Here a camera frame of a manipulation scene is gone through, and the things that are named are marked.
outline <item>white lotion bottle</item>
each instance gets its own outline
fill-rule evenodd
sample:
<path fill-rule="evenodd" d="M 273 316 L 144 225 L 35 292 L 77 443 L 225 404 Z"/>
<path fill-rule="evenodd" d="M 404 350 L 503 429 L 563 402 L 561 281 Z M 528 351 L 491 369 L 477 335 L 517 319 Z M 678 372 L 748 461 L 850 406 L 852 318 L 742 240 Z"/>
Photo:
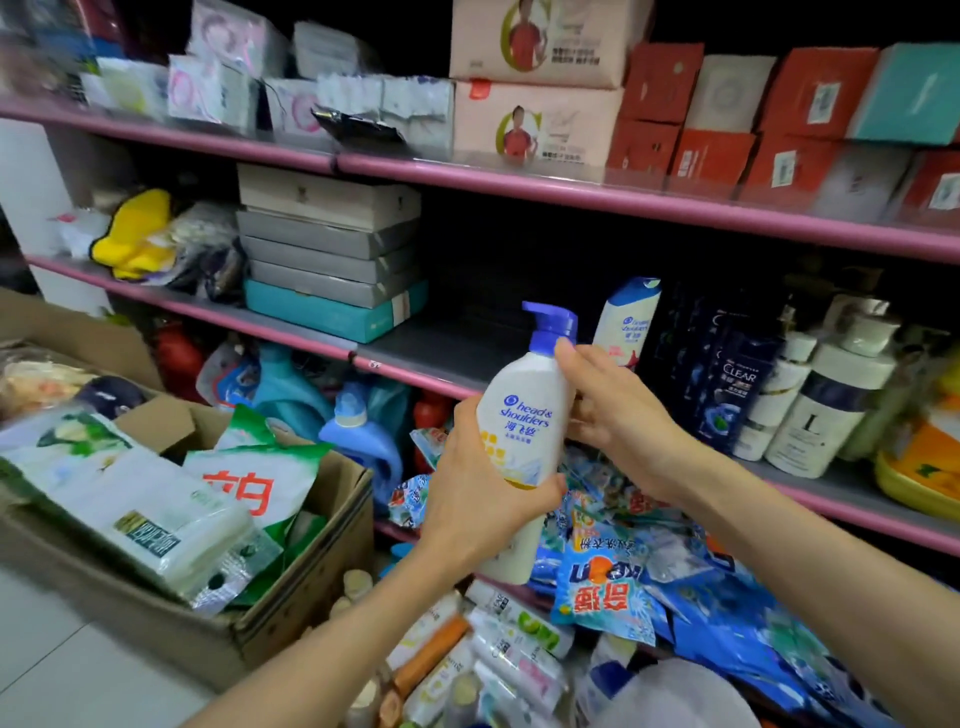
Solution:
<path fill-rule="evenodd" d="M 576 314 L 546 303 L 523 302 L 537 316 L 530 351 L 491 381 L 477 405 L 487 455 L 511 485 L 533 489 L 557 472 L 574 390 L 553 350 L 560 338 L 576 341 Z M 537 559 L 543 518 L 530 521 L 480 573 L 504 584 L 525 584 Z"/>
<path fill-rule="evenodd" d="M 633 369 L 659 301 L 660 279 L 631 278 L 604 304 L 593 344 L 609 354 L 618 367 Z"/>

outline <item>blue pump cap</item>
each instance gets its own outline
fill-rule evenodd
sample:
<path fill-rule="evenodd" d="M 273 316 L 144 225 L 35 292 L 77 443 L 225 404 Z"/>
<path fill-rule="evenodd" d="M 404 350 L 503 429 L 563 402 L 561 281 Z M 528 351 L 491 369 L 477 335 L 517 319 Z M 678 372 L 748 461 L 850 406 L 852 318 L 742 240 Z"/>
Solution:
<path fill-rule="evenodd" d="M 523 310 L 537 317 L 537 330 L 530 337 L 530 351 L 553 356 L 557 339 L 577 341 L 577 314 L 549 303 L 523 302 Z"/>

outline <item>teal gift box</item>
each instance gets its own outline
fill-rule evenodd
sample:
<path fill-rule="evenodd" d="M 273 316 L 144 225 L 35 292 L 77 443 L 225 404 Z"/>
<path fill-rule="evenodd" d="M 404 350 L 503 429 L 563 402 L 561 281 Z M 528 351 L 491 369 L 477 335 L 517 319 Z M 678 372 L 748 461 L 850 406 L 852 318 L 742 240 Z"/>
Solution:
<path fill-rule="evenodd" d="M 880 53 L 847 138 L 949 144 L 960 126 L 960 44 L 897 43 Z"/>
<path fill-rule="evenodd" d="M 302 327 L 369 344 L 391 328 L 402 324 L 426 305 L 425 280 L 414 283 L 403 293 L 376 308 L 361 308 L 319 296 L 309 296 L 289 288 L 244 281 L 247 308 L 265 316 L 289 321 Z"/>

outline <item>white floor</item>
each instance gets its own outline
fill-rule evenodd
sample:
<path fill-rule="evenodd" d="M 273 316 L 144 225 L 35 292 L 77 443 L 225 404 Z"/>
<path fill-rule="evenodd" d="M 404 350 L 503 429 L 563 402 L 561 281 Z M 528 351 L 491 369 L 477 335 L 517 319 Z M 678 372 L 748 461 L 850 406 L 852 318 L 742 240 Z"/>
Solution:
<path fill-rule="evenodd" d="M 211 697 L 0 567 L 2 728 L 175 728 Z"/>

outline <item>white box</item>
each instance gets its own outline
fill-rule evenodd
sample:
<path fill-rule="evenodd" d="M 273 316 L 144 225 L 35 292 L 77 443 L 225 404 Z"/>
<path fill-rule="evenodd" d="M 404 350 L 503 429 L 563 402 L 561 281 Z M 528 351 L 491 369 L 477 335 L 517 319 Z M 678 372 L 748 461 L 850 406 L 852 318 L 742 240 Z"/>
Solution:
<path fill-rule="evenodd" d="M 684 125 L 708 132 L 751 132 L 775 62 L 773 56 L 704 56 Z"/>
<path fill-rule="evenodd" d="M 241 130 L 256 120 L 257 83 L 246 74 L 214 59 L 170 57 L 167 113 Z"/>
<path fill-rule="evenodd" d="M 255 164 L 237 164 L 240 201 L 256 209 L 376 232 L 420 217 L 420 193 L 405 184 L 361 184 Z"/>

